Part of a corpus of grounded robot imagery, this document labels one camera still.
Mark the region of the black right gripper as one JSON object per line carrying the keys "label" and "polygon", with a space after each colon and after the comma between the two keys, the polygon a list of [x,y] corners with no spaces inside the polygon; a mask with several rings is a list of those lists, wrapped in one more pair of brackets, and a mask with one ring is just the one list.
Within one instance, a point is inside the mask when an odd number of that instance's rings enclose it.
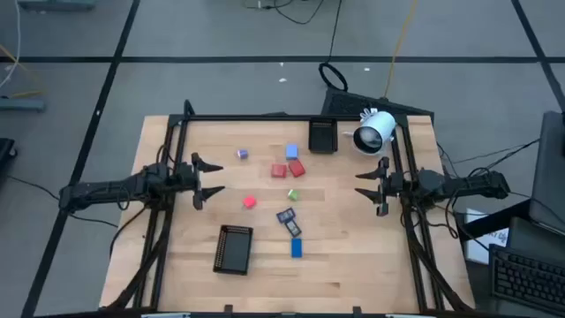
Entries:
{"label": "black right gripper", "polygon": [[377,204],[376,215],[386,216],[389,212],[387,197],[398,197],[402,193],[407,193],[410,189],[410,181],[403,178],[400,172],[388,173],[389,158],[384,156],[379,162],[375,170],[367,173],[357,174],[356,178],[362,179],[378,179],[378,191],[368,189],[355,188],[355,191],[364,195],[373,204]]}

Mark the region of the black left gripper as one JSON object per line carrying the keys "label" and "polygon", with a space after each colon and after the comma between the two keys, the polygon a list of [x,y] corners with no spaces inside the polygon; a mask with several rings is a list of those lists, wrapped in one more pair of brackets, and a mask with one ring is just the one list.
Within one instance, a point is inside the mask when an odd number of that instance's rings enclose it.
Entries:
{"label": "black left gripper", "polygon": [[198,153],[191,154],[191,163],[181,162],[177,169],[169,176],[169,187],[173,192],[192,191],[192,205],[197,210],[203,209],[203,202],[224,189],[223,185],[203,187],[200,181],[200,172],[208,173],[222,170],[223,167],[206,163]]}

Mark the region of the white spotlight lamp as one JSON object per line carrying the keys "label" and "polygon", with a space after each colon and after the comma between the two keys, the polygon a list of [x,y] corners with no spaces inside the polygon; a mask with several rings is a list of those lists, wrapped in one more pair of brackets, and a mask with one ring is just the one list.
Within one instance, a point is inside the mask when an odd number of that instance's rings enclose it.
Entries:
{"label": "white spotlight lamp", "polygon": [[365,108],[359,116],[359,127],[343,135],[350,137],[353,147],[362,154],[378,155],[394,140],[396,120],[390,113],[376,108]]}

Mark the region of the small black plastic basket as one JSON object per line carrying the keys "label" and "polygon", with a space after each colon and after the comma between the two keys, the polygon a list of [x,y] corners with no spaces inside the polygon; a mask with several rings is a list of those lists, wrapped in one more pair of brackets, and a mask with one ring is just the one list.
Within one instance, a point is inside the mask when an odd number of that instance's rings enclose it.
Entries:
{"label": "small black plastic basket", "polygon": [[313,117],[309,121],[308,149],[314,154],[333,154],[338,150],[337,121]]}

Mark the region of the large black plastic basket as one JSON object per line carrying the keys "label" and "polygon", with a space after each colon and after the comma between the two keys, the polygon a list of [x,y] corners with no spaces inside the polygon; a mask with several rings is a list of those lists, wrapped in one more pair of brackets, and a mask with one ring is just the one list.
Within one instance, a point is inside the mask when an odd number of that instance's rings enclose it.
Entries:
{"label": "large black plastic basket", "polygon": [[246,276],[252,247],[253,228],[222,225],[218,237],[213,271]]}

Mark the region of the black desk bar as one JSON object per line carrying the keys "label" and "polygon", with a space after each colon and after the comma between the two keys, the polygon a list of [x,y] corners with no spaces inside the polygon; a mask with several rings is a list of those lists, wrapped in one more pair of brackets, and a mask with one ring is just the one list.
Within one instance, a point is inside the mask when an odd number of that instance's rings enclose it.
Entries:
{"label": "black desk bar", "polygon": [[531,200],[525,200],[494,214],[484,216],[470,223],[459,225],[459,239],[462,242],[477,239],[483,235],[508,228],[513,218],[530,221]]}

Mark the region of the white paper sign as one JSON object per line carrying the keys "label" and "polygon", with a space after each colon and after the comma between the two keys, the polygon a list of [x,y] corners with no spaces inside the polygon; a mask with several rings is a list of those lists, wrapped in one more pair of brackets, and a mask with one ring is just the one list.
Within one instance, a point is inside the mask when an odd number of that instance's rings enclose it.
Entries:
{"label": "white paper sign", "polygon": [[488,264],[488,252],[482,246],[490,245],[505,246],[509,237],[509,228],[487,233],[475,240],[471,239],[465,243],[465,259],[480,264]]}

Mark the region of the dark grey monitor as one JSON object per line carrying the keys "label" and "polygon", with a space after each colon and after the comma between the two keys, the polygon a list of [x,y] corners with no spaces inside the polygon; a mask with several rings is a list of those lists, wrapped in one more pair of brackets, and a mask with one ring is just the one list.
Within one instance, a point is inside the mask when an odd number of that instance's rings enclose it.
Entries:
{"label": "dark grey monitor", "polygon": [[543,116],[529,215],[565,235],[565,114]]}

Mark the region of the black keyboard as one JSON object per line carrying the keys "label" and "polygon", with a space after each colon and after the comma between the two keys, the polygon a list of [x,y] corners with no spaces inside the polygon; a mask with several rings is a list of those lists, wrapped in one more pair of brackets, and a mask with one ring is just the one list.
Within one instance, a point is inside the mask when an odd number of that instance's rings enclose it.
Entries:
{"label": "black keyboard", "polygon": [[488,268],[494,297],[565,318],[565,263],[490,245]]}

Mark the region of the grey floor bar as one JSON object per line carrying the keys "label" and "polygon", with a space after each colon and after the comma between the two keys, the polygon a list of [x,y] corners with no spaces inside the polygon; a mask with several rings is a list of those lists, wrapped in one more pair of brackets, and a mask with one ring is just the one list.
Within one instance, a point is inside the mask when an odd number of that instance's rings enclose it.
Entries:
{"label": "grey floor bar", "polygon": [[0,97],[0,110],[21,110],[43,112],[46,109],[45,102],[39,99],[19,99]]}
{"label": "grey floor bar", "polygon": [[27,11],[91,11],[96,0],[17,0]]}

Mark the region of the black floor object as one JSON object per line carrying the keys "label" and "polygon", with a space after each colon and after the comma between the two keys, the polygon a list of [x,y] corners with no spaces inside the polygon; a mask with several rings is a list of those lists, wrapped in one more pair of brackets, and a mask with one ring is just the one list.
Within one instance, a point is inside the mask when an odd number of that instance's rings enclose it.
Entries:
{"label": "black floor object", "polygon": [[0,177],[8,171],[18,154],[15,140],[0,138]]}

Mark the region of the black metal table frame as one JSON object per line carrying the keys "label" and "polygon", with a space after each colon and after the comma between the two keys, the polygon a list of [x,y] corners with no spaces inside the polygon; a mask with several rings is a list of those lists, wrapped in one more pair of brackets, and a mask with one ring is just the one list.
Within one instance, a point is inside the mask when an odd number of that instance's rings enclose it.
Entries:
{"label": "black metal table frame", "polygon": [[[186,133],[171,132],[174,146],[199,153],[222,170],[206,173],[206,187],[224,186],[202,210],[192,195],[176,197],[170,240],[159,294],[150,272],[142,304],[162,311],[215,312],[231,304],[237,312],[344,313],[361,307],[366,313],[416,313],[434,307],[437,292],[426,270],[411,267],[402,207],[389,201],[387,216],[355,188],[376,183],[356,178],[373,170],[374,156],[351,144],[357,120],[341,118],[338,150],[316,155],[308,149],[309,118],[300,116],[197,115]],[[298,146],[305,174],[294,178],[285,157]],[[248,151],[247,159],[237,156]],[[273,178],[274,163],[287,166],[286,178]],[[288,192],[298,191],[291,201]],[[257,204],[246,208],[253,196]],[[292,258],[293,237],[276,214],[293,208],[302,233],[303,257]],[[215,252],[222,225],[253,228],[246,276],[215,273]]]}

